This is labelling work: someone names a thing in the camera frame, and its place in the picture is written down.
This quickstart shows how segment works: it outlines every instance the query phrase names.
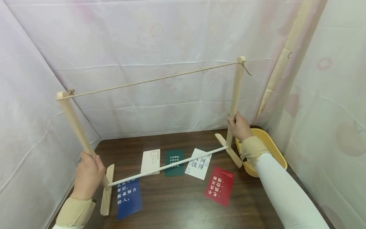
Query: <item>wooden base foot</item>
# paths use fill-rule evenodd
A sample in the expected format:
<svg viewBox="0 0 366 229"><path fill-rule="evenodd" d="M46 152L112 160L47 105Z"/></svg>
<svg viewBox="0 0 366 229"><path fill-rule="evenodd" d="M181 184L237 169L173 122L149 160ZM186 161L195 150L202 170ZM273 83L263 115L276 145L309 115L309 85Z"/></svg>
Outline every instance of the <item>wooden base foot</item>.
<svg viewBox="0 0 366 229"><path fill-rule="evenodd" d="M111 183L113 182L113 175L114 175L114 164L110 165L107 168L106 177L108 181ZM111 196L112 196L112 187L108 190L103 190L103 197L102 197L102 204L100 206L100 214L103 216L109 216L109 210L111 208Z"/></svg>
<svg viewBox="0 0 366 229"><path fill-rule="evenodd" d="M215 134L215 137L217 138L217 140L219 140L220 144L222 146L226 146L226 140L223 138L223 136L221 134ZM243 162L240 159L240 157L234 152L234 150L232 150L232 148L227 148L226 152L228 153L228 155L230 156L230 158L234 161L234 163L236 164L236 166L238 168L243 166Z"/></svg>

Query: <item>hand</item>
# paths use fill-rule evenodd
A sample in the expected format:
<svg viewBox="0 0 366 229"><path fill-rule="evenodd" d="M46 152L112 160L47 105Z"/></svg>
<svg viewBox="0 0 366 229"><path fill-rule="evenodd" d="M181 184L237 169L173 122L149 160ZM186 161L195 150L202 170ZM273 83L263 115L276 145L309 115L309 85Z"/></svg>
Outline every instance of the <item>hand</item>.
<svg viewBox="0 0 366 229"><path fill-rule="evenodd" d="M253 136L248 121L244 117L242 117L238 111L234 116L234 120L228 118L228 123L230 125L232 135L235 138L239 139L239 141L242 142L245 139Z"/></svg>
<svg viewBox="0 0 366 229"><path fill-rule="evenodd" d="M97 190L105 175L105 167L99 155L95 161L86 152L81 152L82 161L76 169L74 191L72 198L79 200L90 200Z"/></svg>

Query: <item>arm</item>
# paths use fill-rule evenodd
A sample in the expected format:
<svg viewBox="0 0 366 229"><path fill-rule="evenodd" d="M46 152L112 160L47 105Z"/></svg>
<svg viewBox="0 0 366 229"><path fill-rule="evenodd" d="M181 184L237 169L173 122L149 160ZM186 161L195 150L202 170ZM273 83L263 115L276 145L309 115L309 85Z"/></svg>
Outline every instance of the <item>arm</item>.
<svg viewBox="0 0 366 229"><path fill-rule="evenodd" d="M56 219L53 229L81 229L89 220L95 203L92 197L105 174L105 167L97 155L94 159L85 152L76 169L74 190Z"/></svg>
<svg viewBox="0 0 366 229"><path fill-rule="evenodd" d="M228 118L233 136L242 142L242 153L257 171L264 190L286 229L329 229L323 217L295 180L253 136L239 113Z"/></svg>

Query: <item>white rod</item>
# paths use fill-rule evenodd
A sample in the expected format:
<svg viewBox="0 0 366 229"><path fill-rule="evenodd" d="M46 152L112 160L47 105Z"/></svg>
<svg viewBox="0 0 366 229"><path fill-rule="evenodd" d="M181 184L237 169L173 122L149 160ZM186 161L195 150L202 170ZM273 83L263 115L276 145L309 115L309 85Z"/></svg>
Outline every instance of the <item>white rod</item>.
<svg viewBox="0 0 366 229"><path fill-rule="evenodd" d="M210 154L213 154L213 153L216 153L216 152L219 152L221 150L224 150L224 149L227 149L228 147L227 146L224 146L224 147L221 147L221 148L218 148L218 149L214 149L214 150L211 150L209 152L206 152L204 154L201 154L201 155L198 155L198 156L195 156L195 157L191 157L191 158L187 158L187 159L184 159L184 160L181 160L181 161L178 161L178 162L175 162L173 164L170 164L170 165L166 165L166 166L163 166L163 167L160 167L160 168L157 168L157 169L153 169L151 171L148 171L148 172L145 172L145 173L140 173L140 174L137 174L135 176L132 176L132 177L127 177L125 179L122 179L122 180L119 180L119 181L115 181L115 182L112 182L112 183L109 183L109 187L112 187L114 185L117 185L117 184L120 184L120 183L123 183L123 182L126 182L126 181L130 181L132 179L136 179L136 178L139 178L139 177L143 177L143 176L146 176L146 175L149 175L150 173L155 173L157 171L160 171L160 170L164 170L164 169L167 169L167 168L170 168L170 167L173 167L173 166L176 166L176 165L180 165L180 164L183 164L183 163L186 163L186 162L189 162L191 160L195 160L197 158L202 158L202 157L205 157L207 155L210 155Z"/></svg>

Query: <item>tent wall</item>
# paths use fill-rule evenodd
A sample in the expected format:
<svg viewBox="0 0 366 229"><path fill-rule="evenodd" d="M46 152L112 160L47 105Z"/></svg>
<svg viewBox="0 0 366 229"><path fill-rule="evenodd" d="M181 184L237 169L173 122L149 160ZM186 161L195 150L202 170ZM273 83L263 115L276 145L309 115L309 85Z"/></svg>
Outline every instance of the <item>tent wall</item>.
<svg viewBox="0 0 366 229"><path fill-rule="evenodd" d="M0 31L0 228L45 228L82 148L56 101L64 88L3 1ZM75 109L96 146L100 137Z"/></svg>
<svg viewBox="0 0 366 229"><path fill-rule="evenodd" d="M301 0L16 1L7 5L77 93L248 60L253 121ZM103 138L224 128L235 66L76 98Z"/></svg>
<svg viewBox="0 0 366 229"><path fill-rule="evenodd" d="M365 8L361 0L328 0L284 82L289 90L278 92L263 121L337 229L366 228Z"/></svg>

